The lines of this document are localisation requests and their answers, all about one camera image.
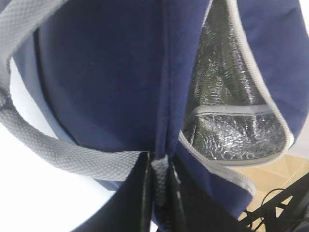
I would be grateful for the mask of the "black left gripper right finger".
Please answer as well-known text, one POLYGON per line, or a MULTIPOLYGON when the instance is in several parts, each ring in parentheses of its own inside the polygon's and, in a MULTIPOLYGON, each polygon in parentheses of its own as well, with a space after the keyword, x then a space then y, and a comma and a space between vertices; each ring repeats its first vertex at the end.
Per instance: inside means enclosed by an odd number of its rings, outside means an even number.
POLYGON ((179 157, 169 161, 168 203, 172 232, 247 232, 194 180, 179 157))

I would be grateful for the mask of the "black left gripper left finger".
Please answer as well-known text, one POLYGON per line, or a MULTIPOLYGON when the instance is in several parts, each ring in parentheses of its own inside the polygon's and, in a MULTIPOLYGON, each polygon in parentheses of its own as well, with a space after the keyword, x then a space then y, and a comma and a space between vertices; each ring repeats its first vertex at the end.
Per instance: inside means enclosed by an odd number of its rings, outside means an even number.
POLYGON ((117 192, 75 232, 148 232, 153 200, 154 154, 141 152, 137 162, 117 192))

